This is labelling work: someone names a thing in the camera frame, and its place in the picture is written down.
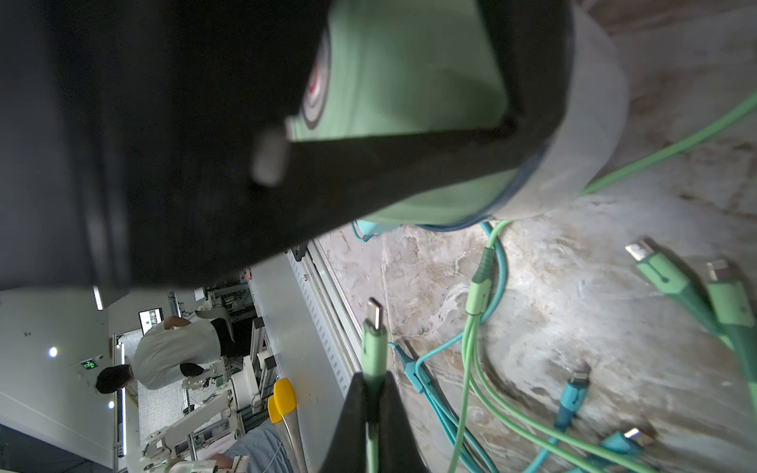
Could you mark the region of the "yellow handled tool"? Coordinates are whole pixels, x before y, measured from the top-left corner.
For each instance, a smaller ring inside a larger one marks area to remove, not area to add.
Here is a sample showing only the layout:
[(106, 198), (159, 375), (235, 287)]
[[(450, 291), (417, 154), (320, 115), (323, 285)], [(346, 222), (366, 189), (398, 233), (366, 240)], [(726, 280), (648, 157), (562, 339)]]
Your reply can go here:
[(295, 389), (287, 378), (280, 378), (273, 384), (273, 393), (268, 398), (268, 414), (285, 447), (288, 458), (293, 462), (293, 470), (308, 473), (308, 465), (300, 431)]

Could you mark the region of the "aluminium front rail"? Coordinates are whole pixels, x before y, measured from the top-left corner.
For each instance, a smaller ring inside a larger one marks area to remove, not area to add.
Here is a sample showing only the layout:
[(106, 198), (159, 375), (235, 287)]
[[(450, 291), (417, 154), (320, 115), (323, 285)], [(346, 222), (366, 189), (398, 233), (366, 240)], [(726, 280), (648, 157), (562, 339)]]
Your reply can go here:
[(289, 250), (252, 266), (248, 285), (279, 376), (296, 392), (305, 460), (317, 472), (361, 368), (360, 323), (315, 240), (301, 259)]

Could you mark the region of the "person in white shirt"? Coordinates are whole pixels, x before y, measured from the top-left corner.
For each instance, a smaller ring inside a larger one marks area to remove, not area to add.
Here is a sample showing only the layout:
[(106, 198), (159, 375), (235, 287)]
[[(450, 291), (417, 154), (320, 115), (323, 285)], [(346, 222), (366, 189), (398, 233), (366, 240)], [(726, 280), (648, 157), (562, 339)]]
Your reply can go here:
[(98, 374), (96, 391), (111, 394), (132, 382), (149, 390), (162, 389), (200, 376), (206, 364), (223, 357), (240, 357), (246, 348), (248, 344), (223, 319), (169, 317), (143, 335), (130, 363)]

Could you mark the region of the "person in grey shirt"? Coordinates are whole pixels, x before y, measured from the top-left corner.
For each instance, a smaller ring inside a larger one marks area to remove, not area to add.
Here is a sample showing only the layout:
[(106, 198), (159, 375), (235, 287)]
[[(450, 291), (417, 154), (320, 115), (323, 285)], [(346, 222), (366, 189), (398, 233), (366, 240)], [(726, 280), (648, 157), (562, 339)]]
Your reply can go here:
[(293, 473), (294, 469), (285, 451), (282, 439), (273, 424), (264, 423), (247, 432), (224, 453), (209, 457), (219, 469), (231, 468), (235, 456), (248, 456), (251, 473)]

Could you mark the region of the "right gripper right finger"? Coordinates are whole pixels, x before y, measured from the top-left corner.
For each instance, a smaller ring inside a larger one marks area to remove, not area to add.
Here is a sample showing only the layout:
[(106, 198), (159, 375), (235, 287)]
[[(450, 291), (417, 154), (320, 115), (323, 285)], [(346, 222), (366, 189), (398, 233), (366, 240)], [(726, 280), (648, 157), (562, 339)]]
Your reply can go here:
[(352, 378), (321, 472), (426, 472), (393, 374), (376, 394)]

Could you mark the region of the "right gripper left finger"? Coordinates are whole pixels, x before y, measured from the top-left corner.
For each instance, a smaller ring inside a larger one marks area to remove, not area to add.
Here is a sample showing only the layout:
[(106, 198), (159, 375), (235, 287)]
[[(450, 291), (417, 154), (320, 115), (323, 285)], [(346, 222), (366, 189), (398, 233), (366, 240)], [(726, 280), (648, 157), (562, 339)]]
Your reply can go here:
[(510, 171), (561, 124), (567, 1), (479, 1), (500, 124), (313, 144), (284, 119), (326, 1), (5, 1), (1, 286), (195, 286), (400, 199)]

